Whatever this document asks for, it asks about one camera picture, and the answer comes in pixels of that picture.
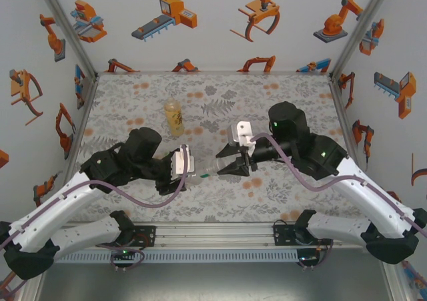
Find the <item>gray floor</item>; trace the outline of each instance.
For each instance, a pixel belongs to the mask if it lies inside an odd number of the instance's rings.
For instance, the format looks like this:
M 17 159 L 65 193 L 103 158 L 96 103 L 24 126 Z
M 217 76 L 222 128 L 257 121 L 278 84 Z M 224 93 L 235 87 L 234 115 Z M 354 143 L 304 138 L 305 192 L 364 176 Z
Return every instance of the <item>gray floor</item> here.
M 313 272 L 293 263 L 146 264 L 126 274 L 107 264 L 57 264 L 38 300 L 383 301 L 389 296 L 379 261 L 359 250 L 336 249 Z

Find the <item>black mounting bracket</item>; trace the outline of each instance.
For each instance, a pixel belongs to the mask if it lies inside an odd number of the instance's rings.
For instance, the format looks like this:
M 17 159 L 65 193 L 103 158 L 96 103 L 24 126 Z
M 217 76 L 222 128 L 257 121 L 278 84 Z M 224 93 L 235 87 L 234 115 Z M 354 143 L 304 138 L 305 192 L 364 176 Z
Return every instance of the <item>black mounting bracket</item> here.
M 320 254 L 316 248 L 297 249 L 296 254 L 304 266 L 317 266 L 320 262 Z
M 155 244 L 155 226 L 135 226 L 135 236 L 129 246 L 152 247 Z
M 329 246 L 330 239 L 316 239 L 303 243 L 295 235 L 295 225 L 293 224 L 276 224 L 273 226 L 274 245 L 275 246 Z

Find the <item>white wall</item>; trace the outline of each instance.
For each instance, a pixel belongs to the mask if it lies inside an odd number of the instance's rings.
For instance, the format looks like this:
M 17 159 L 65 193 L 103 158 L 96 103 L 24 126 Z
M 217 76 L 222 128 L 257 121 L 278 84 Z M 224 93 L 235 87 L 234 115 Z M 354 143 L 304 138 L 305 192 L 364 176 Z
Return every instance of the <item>white wall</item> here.
M 368 174 L 384 189 L 395 191 L 407 206 L 425 210 L 427 177 L 419 177 L 411 186 L 411 153 L 415 155 L 415 170 L 427 168 L 426 9 L 426 0 L 385 0 L 374 18 L 385 20 L 379 46 L 371 56 L 356 51 L 344 71 L 356 74 L 354 102 L 347 110 L 350 122 L 360 119 L 375 130 Z M 398 117 L 398 104 L 393 97 L 374 87 L 376 71 L 397 82 L 408 71 L 414 74 L 417 92 L 412 97 L 412 112 L 406 118 Z M 348 91 L 344 90 L 343 101 L 347 102 L 347 98 Z M 364 166 L 362 145 L 359 154 Z M 427 239 L 418 237 L 418 249 L 409 260 L 427 275 Z
M 63 170 L 67 161 L 55 131 L 55 118 L 62 102 L 77 128 L 83 117 L 83 108 L 77 110 L 74 86 L 77 58 L 66 43 L 65 59 L 53 60 L 53 50 L 47 42 L 47 31 L 40 24 L 39 14 L 52 16 L 43 0 L 0 0 L 4 12 L 0 19 L 0 149 L 9 154 L 9 163 L 0 168 L 0 220 L 12 222 L 35 208 L 33 186 L 47 181 Z M 58 38 L 63 34 L 52 25 Z M 11 97 L 9 70 L 26 69 L 39 82 L 43 96 L 33 102 L 43 115 L 25 126 L 33 115 L 23 102 L 11 105 L 18 97 Z M 32 96 L 35 87 L 30 84 Z M 63 131 L 71 133 L 63 119 Z M 56 181 L 61 187 L 64 174 Z
M 59 1 L 66 13 L 75 7 L 76 0 Z M 237 71 L 247 59 L 272 55 L 277 57 L 273 70 L 295 71 L 327 57 L 335 62 L 350 36 L 328 44 L 313 36 L 330 15 L 340 11 L 341 0 L 273 0 L 280 6 L 280 22 L 271 35 L 252 29 L 253 43 L 230 32 L 244 33 L 248 17 L 238 8 L 253 0 L 183 0 L 185 8 L 197 14 L 198 26 L 170 27 L 146 42 L 131 33 L 161 14 L 159 0 L 83 1 L 104 18 L 108 32 L 95 43 L 82 41 L 97 71 L 105 71 L 111 58 L 142 71 L 171 71 L 185 58 L 200 70 Z M 365 8 L 369 0 L 355 2 Z M 351 34 L 356 24 L 356 16 L 349 13 L 344 29 Z M 264 64 L 254 66 L 262 68 Z

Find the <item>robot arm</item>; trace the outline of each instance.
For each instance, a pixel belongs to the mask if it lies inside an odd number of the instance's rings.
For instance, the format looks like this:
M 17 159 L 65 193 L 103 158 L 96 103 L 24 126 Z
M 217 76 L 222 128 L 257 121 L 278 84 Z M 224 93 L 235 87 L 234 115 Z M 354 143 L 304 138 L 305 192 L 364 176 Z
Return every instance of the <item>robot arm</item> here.
M 325 27 L 323 29 L 323 34 L 328 36 L 339 35 L 342 32 L 342 24 L 347 18 L 348 11 L 353 12 L 357 15 L 357 20 L 359 20 L 363 9 L 357 5 L 354 0 L 342 0 L 341 1 L 342 8 L 339 14 L 331 15 L 325 21 Z
M 178 190 L 186 162 L 187 172 L 191 172 L 194 158 L 189 151 L 185 158 L 181 149 L 161 160 L 153 159 L 160 142 L 161 136 L 152 129 L 132 130 L 125 143 L 93 154 L 81 171 L 43 205 L 11 224 L 0 222 L 0 245 L 6 250 L 4 257 L 10 269 L 27 280 L 68 253 L 105 242 L 118 246 L 131 242 L 134 227 L 123 211 L 84 226 L 59 229 L 81 208 L 111 191 L 99 182 L 117 187 L 140 178 L 154 180 L 162 195 Z
M 250 122 L 241 121 L 228 129 L 228 145 L 217 158 L 236 154 L 242 157 L 218 174 L 249 176 L 249 168 L 254 172 L 259 163 L 279 159 L 278 150 L 270 140 L 276 141 L 284 157 L 292 157 L 290 162 L 296 169 L 315 180 L 332 182 L 332 188 L 368 217 L 355 220 L 305 210 L 295 224 L 295 235 L 300 242 L 311 242 L 314 238 L 337 239 L 364 246 L 377 259 L 391 264 L 414 253 L 418 231 L 408 220 L 424 228 L 425 210 L 412 210 L 392 198 L 334 140 L 310 133 L 304 112 L 293 104 L 276 104 L 268 115 L 272 135 L 257 136 L 256 141 Z M 328 188 L 307 186 L 317 192 Z

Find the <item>yellow bottle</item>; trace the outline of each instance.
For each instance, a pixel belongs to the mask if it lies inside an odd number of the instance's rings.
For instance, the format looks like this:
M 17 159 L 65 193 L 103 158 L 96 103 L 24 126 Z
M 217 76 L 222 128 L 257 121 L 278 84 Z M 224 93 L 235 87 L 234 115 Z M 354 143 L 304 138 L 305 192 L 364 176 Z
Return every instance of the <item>yellow bottle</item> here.
M 184 124 L 182 123 L 181 103 L 172 96 L 166 100 L 164 105 L 166 120 L 169 124 L 169 130 L 173 136 L 181 136 L 184 133 Z

